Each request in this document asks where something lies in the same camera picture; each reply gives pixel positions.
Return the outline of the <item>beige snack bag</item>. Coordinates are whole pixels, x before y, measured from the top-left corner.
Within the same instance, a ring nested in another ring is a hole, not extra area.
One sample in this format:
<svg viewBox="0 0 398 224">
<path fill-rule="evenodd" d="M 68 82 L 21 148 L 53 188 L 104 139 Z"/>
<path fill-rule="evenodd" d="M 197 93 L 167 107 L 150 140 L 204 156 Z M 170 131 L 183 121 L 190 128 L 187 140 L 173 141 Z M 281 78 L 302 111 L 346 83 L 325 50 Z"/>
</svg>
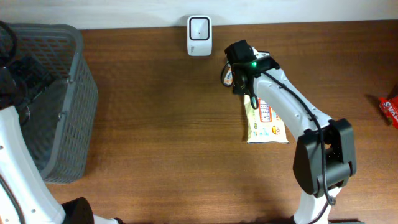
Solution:
<svg viewBox="0 0 398 224">
<path fill-rule="evenodd" d="M 262 99 L 258 98 L 259 107 L 254 109 L 250 97 L 244 96 L 244 107 L 248 121 L 248 144 L 277 142 L 288 144 L 285 124 L 278 114 Z"/>
</svg>

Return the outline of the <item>orange tissue pack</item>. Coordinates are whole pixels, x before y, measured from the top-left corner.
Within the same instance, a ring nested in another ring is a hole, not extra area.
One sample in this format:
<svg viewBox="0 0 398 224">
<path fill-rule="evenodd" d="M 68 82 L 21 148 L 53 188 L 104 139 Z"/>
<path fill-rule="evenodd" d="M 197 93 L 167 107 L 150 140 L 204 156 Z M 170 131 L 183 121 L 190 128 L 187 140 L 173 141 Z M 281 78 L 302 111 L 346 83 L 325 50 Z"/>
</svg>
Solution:
<svg viewBox="0 0 398 224">
<path fill-rule="evenodd" d="M 233 85 L 233 73 L 229 64 L 227 64 L 223 69 L 221 82 L 225 87 L 231 87 Z"/>
</svg>

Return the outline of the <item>red snack bag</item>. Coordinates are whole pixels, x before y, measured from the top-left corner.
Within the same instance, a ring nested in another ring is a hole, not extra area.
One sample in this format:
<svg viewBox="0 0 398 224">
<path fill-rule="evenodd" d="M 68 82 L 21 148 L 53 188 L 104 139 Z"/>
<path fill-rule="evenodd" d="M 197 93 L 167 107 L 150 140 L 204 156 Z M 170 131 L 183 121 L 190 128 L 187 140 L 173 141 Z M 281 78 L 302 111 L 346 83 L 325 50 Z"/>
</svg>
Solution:
<svg viewBox="0 0 398 224">
<path fill-rule="evenodd" d="M 397 118 L 397 96 L 393 98 L 379 98 L 379 107 L 387 118 L 388 122 L 398 129 L 398 118 Z"/>
</svg>

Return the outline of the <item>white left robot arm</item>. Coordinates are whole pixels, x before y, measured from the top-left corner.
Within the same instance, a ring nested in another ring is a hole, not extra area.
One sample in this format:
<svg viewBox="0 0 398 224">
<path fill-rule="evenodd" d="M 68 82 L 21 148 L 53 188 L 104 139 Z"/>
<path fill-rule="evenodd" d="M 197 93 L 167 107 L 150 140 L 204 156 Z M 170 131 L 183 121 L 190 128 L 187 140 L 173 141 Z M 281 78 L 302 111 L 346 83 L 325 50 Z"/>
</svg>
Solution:
<svg viewBox="0 0 398 224">
<path fill-rule="evenodd" d="M 1 23 L 1 221 L 107 223 L 48 184 L 82 178 L 98 87 L 69 25 Z"/>
</svg>

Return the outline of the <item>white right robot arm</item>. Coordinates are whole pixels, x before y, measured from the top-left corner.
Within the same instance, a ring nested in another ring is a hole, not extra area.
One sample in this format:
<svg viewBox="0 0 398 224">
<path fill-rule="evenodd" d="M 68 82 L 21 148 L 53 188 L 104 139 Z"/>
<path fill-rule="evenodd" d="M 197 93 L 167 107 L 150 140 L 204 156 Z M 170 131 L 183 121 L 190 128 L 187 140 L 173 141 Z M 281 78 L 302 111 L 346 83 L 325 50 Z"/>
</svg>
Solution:
<svg viewBox="0 0 398 224">
<path fill-rule="evenodd" d="M 336 196 L 357 171 L 352 125 L 347 119 L 334 120 L 309 102 L 269 52 L 240 40 L 224 53 L 233 93 L 248 96 L 254 109 L 265 101 L 297 142 L 293 172 L 302 194 L 292 223 L 329 223 Z"/>
</svg>

